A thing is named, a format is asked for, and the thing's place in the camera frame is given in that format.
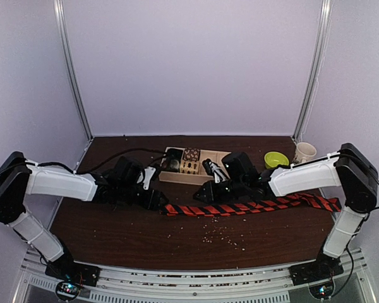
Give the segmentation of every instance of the wooden box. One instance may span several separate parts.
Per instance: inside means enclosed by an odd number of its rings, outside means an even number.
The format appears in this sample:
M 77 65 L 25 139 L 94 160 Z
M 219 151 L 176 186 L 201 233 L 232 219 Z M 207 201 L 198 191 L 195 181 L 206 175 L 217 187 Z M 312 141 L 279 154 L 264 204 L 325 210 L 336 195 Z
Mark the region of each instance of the wooden box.
M 170 148 L 176 148 L 178 150 L 185 150 L 185 148 L 180 147 L 167 147 L 167 151 Z M 202 166 L 202 162 L 206 159 L 211 159 L 212 162 L 215 162 L 217 165 L 222 168 L 222 170 L 227 175 L 226 169 L 222 165 L 222 159 L 224 156 L 230 154 L 228 151 L 215 151 L 215 150 L 201 150 L 200 152 L 200 169 L 198 174 L 182 174 L 179 172 L 161 172 L 159 175 L 160 181 L 164 182 L 173 182 L 173 183 L 182 183 L 182 184 L 191 184 L 191 185 L 202 185 L 203 183 L 213 180 L 214 178 L 211 175 L 207 175 L 205 169 Z

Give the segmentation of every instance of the vertical metal post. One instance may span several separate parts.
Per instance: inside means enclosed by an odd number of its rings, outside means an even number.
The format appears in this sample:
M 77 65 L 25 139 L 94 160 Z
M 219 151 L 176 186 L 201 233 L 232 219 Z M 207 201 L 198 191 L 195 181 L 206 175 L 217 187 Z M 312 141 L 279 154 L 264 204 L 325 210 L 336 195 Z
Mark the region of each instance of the vertical metal post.
M 320 70 L 320 66 L 323 61 L 323 52 L 325 50 L 325 45 L 327 42 L 328 28 L 330 25 L 331 9 L 332 9 L 332 0 L 323 0 L 322 14 L 320 16 L 320 22 L 318 26 L 315 53 L 313 54 L 313 62 L 311 64 L 308 85 L 304 93 L 301 112 L 299 114 L 299 119 L 296 124 L 295 132 L 293 134 L 293 139 L 296 142 L 298 142 L 300 139 L 300 135 L 303 131 L 303 127 L 306 122 L 306 118 L 308 117 L 310 105 L 313 101 L 318 72 Z
M 81 123 L 83 124 L 83 128 L 86 133 L 87 139 L 91 140 L 93 138 L 93 135 L 90 129 L 90 125 L 88 124 L 87 115 L 84 110 L 83 102 L 81 101 L 81 95 L 80 95 L 80 90 L 77 84 L 75 68 L 73 66 L 73 61 L 71 59 L 68 33 L 66 30 L 66 21 L 64 19 L 63 0 L 54 0 L 54 6 L 55 6 L 57 26 L 59 28 L 59 33 L 62 40 L 63 54 L 64 54 L 64 59 L 66 61 L 66 67 L 68 70 L 68 76 L 69 76 L 68 78 L 69 78 L 71 90 L 73 92 L 73 97 L 74 97 L 75 104 L 77 107 L 78 115 L 80 117 Z

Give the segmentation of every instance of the metal frame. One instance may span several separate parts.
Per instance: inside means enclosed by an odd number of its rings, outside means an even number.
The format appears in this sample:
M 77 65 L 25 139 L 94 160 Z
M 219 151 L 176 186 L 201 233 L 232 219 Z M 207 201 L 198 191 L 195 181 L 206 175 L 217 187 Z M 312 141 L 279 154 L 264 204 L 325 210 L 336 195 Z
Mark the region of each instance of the metal frame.
M 366 303 L 376 303 L 371 284 L 372 278 L 360 249 L 352 251 L 359 284 Z M 12 303 L 22 303 L 29 285 L 53 291 L 58 280 L 45 276 L 45 266 L 39 254 L 30 249 L 23 260 Z M 347 276 L 351 269 L 348 254 L 341 261 Z M 293 264 L 262 268 L 211 271 L 157 271 L 137 270 L 117 266 L 101 266 L 96 287 L 85 287 L 79 299 L 89 302 L 168 302 L 168 303 L 247 303 L 289 301 L 289 291 L 308 285 L 294 287 L 289 274 Z
M 63 54 L 66 61 L 66 67 L 68 69 L 68 78 L 73 92 L 73 98 L 77 107 L 78 115 L 81 123 L 83 124 L 84 132 L 88 140 L 93 138 L 90 125 L 88 124 L 87 115 L 81 101 L 81 94 L 77 84 L 76 72 L 73 66 L 73 60 L 71 58 L 70 44 L 68 39 L 68 32 L 66 30 L 66 20 L 64 18 L 63 0 L 54 0 L 54 8 L 57 26 L 59 28 L 59 34 L 62 40 Z
M 324 50 L 327 43 L 328 29 L 330 27 L 331 9 L 332 9 L 332 0 L 323 0 L 322 13 L 320 16 L 320 21 L 319 21 L 319 26 L 318 26 L 318 31 L 317 31 L 315 53 L 313 54 L 313 62 L 311 64 L 308 85 L 304 93 L 301 112 L 299 114 L 298 122 L 296 123 L 295 132 L 293 134 L 293 139 L 295 141 L 300 140 L 300 136 L 303 131 L 303 126 L 306 122 L 309 109 L 313 102 L 318 72 L 323 62 Z

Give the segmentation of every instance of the cup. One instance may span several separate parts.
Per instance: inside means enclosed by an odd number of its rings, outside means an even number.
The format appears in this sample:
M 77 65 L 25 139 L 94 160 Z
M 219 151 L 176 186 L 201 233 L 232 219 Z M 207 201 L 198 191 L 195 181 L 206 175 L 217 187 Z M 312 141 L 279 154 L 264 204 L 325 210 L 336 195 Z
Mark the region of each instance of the cup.
M 296 145 L 295 157 L 293 158 L 294 164 L 305 163 L 313 160 L 317 154 L 316 148 L 307 142 L 299 142 Z

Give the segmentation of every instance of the wooden tabletop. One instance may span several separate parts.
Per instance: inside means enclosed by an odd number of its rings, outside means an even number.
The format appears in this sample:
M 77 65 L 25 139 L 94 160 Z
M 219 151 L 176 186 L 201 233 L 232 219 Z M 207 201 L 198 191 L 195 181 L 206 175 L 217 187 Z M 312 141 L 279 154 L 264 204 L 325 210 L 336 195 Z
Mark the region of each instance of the wooden tabletop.
M 278 151 L 292 158 L 289 137 L 112 137 L 95 138 L 80 169 L 93 167 L 127 148 L 164 150 L 167 146 L 244 151 L 264 169 L 263 156 Z M 143 164 L 151 155 L 132 153 Z M 113 167 L 116 161 L 102 170 Z M 171 203 L 192 200 L 197 186 L 156 182 Z M 64 199 L 51 231 L 78 261 L 156 270 L 249 268 L 314 259 L 333 226 L 331 215 L 308 207 L 231 217 L 167 217 L 139 206 L 96 205 Z

